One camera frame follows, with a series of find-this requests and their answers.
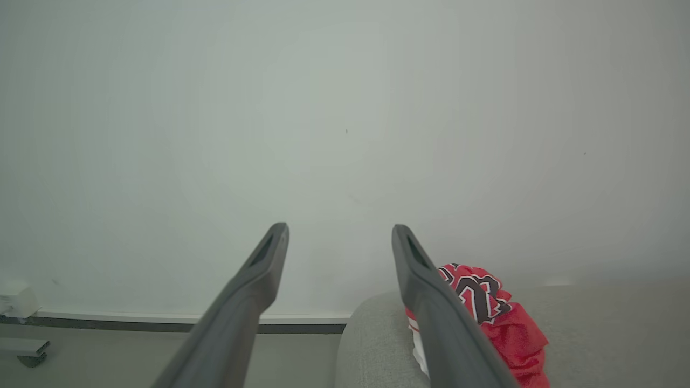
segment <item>red shirt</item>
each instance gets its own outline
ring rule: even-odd
[[[458,264],[438,268],[523,388],[549,386],[544,373],[544,347],[549,343],[537,324],[488,271]],[[410,328],[419,331],[412,311]]]

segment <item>gray floor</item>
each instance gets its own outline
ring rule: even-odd
[[[0,324],[0,337],[48,339],[48,359],[35,369],[0,357],[3,387],[149,387],[185,333],[144,333]],[[340,335],[259,334],[247,388],[333,386]]]

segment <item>white object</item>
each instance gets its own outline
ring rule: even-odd
[[[424,374],[428,376],[429,370],[426,367],[426,356],[424,355],[424,347],[422,346],[422,335],[419,331],[412,330],[412,339],[415,343],[415,348],[412,349],[412,356],[414,356],[415,360],[420,364]]]
[[[39,302],[34,291],[26,286],[8,287],[0,294],[0,311],[13,318],[28,318],[38,311]]]
[[[37,357],[50,345],[49,340],[30,338],[0,338],[0,354]]]

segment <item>white trim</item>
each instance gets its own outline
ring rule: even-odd
[[[410,317],[407,317],[407,322],[410,324],[410,327],[412,327],[413,329],[417,329],[417,331],[420,330],[420,327],[419,327],[419,325],[417,325],[417,321],[416,321],[416,320],[414,320],[414,319],[412,319],[412,318],[410,318]]]
[[[260,324],[343,324],[350,319],[349,313],[333,314],[267,314],[259,319]],[[116,322],[187,323],[199,322],[201,314],[148,314],[102,311],[65,311],[61,309],[39,309],[34,316],[41,318],[63,318],[80,320],[107,320]]]

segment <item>caster wheel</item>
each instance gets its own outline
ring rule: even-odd
[[[19,362],[24,364],[25,367],[27,368],[35,368],[38,367],[43,361],[46,360],[48,357],[48,354],[45,352],[41,354],[40,356],[36,357],[31,357],[31,356],[17,356],[17,359]]]

